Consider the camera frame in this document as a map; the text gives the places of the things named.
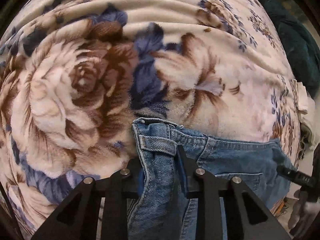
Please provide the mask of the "blue denim jeans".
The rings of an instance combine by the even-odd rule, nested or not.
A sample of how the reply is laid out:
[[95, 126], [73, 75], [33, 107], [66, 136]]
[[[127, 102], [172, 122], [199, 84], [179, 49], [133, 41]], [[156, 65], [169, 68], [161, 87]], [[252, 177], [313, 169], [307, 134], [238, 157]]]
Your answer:
[[290, 182], [277, 167], [292, 168], [278, 140], [247, 142], [205, 135], [157, 118], [132, 124], [142, 171], [139, 199], [127, 213], [129, 239], [194, 239], [197, 200], [185, 198], [174, 162], [177, 147], [213, 175], [240, 177], [271, 209], [283, 199]]

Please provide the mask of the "white crumpled cloth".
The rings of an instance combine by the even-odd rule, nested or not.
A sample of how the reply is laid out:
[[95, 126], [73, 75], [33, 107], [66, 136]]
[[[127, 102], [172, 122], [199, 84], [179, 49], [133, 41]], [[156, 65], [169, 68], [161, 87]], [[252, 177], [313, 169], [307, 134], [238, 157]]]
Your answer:
[[307, 147], [314, 150], [319, 143], [319, 135], [316, 131], [315, 114], [316, 104], [306, 90], [306, 87], [297, 80], [293, 80], [293, 91], [297, 93], [297, 110], [302, 130], [302, 139], [306, 139]]

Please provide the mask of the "dark green cloth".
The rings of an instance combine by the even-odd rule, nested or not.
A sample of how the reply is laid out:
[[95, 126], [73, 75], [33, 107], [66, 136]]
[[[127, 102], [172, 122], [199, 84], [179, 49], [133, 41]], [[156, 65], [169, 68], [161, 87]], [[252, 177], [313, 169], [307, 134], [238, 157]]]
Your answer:
[[299, 20], [278, 0], [258, 0], [276, 28], [286, 57], [298, 82], [314, 98], [319, 90], [319, 47]]

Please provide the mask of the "floral fleece blanket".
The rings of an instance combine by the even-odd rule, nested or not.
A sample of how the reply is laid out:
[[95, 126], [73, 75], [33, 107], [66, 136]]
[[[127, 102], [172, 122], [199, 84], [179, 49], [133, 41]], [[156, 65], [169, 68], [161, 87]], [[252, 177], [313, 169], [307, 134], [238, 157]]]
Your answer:
[[30, 239], [85, 177], [139, 158], [132, 124], [299, 149], [295, 79], [258, 0], [30, 0], [1, 38], [1, 184]]

